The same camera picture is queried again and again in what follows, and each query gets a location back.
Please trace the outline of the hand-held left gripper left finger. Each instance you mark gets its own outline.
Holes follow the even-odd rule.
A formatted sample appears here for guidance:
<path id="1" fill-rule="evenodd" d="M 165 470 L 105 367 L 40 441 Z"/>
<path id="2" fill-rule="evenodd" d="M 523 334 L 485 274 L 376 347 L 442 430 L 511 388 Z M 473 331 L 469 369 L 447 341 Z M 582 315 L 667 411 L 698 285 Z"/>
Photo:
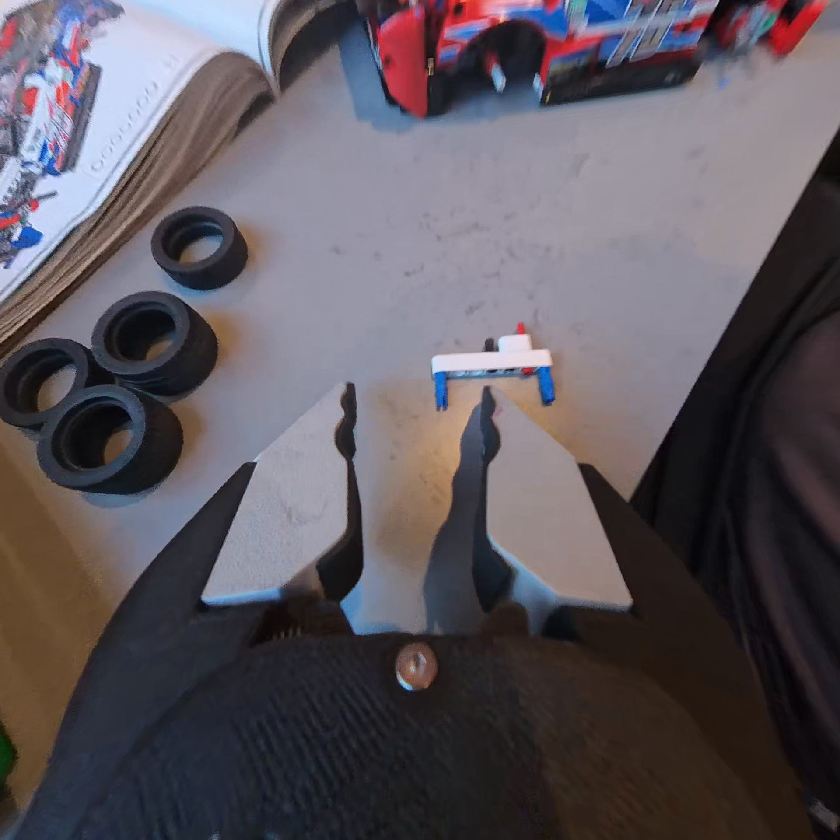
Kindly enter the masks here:
<path id="1" fill-rule="evenodd" d="M 354 384 L 340 383 L 259 454 L 204 604 L 341 602 L 352 592 L 363 570 L 356 419 Z"/>

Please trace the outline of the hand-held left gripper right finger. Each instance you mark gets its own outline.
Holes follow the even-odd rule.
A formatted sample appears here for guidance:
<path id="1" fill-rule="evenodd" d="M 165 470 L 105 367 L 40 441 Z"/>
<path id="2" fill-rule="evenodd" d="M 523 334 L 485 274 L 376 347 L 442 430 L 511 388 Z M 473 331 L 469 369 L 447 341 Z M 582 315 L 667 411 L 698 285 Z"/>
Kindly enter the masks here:
<path id="1" fill-rule="evenodd" d="M 633 598 L 581 467 L 498 389 L 479 405 L 474 585 L 483 611 L 629 611 Z"/>

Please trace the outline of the white brick beam piece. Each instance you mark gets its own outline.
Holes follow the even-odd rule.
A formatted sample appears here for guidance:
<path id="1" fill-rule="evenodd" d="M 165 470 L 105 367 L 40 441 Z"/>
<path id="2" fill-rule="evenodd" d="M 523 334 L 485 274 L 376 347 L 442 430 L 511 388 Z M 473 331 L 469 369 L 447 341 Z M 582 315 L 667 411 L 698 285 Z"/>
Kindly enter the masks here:
<path id="1" fill-rule="evenodd" d="M 534 377 L 543 405 L 556 399 L 553 358 L 549 350 L 532 345 L 531 335 L 520 322 L 516 332 L 488 339 L 480 352 L 440 353 L 430 360 L 435 408 L 448 410 L 448 383 L 453 380 L 485 380 L 493 377 Z"/>

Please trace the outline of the toy brick race car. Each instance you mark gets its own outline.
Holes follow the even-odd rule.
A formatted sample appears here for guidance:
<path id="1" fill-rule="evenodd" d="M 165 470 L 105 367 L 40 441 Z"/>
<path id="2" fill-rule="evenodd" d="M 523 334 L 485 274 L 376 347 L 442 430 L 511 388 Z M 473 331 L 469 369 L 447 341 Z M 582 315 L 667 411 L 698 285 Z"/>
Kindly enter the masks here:
<path id="1" fill-rule="evenodd" d="M 459 83 L 497 94 L 528 78 L 542 107 L 677 88 L 707 54 L 764 46 L 788 56 L 819 1 L 370 1 L 364 21 L 385 98 L 415 118 L 449 108 Z"/>

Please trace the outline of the grey desk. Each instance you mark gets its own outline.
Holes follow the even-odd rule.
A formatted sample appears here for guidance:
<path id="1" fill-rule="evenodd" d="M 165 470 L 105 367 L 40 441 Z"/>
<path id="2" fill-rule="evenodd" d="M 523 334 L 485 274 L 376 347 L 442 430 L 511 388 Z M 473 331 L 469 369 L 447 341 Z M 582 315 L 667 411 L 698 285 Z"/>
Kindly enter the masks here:
<path id="1" fill-rule="evenodd" d="M 477 381 L 437 413 L 429 362 L 524 322 L 558 399 L 500 387 L 633 493 L 838 128 L 838 2 L 783 60 L 709 62 L 678 90 L 540 108 L 529 85 L 412 121 L 353 14 L 316 18 L 292 83 L 27 340 L 87 343 L 133 291 L 215 330 L 174 405 L 182 458 L 133 497 L 43 476 L 2 424 L 2 721 L 25 809 L 92 646 L 127 590 L 237 467 L 355 384 L 358 632 L 473 624 Z"/>

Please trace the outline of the black rubber tire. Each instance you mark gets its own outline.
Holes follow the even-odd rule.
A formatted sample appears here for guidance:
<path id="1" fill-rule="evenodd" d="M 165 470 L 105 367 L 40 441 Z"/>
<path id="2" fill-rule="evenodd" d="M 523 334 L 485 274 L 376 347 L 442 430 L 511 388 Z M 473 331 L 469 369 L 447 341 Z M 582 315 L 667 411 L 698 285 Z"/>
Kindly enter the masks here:
<path id="1" fill-rule="evenodd" d="M 217 336 L 199 312 L 162 291 L 120 299 L 91 333 L 91 352 L 103 369 L 155 396 L 180 396 L 202 384 L 217 351 Z"/>
<path id="2" fill-rule="evenodd" d="M 54 373 L 71 368 L 70 388 L 55 405 L 39 408 L 38 395 Z M 110 382 L 91 351 L 71 339 L 39 339 L 18 349 L 1 366 L 1 418 L 13 427 L 39 431 L 88 387 Z"/>
<path id="3" fill-rule="evenodd" d="M 69 395 L 42 427 L 38 465 L 59 487 L 129 496 L 171 474 L 181 456 L 178 416 L 130 388 L 94 385 Z"/>

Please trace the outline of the instruction booklet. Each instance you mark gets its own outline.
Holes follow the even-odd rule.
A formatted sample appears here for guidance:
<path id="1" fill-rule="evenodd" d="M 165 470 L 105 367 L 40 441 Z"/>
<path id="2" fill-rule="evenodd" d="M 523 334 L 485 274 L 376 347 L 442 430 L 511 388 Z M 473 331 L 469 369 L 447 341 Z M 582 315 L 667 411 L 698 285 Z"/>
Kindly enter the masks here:
<path id="1" fill-rule="evenodd" d="M 2 2 L 3 353 L 278 97 L 338 5 Z"/>

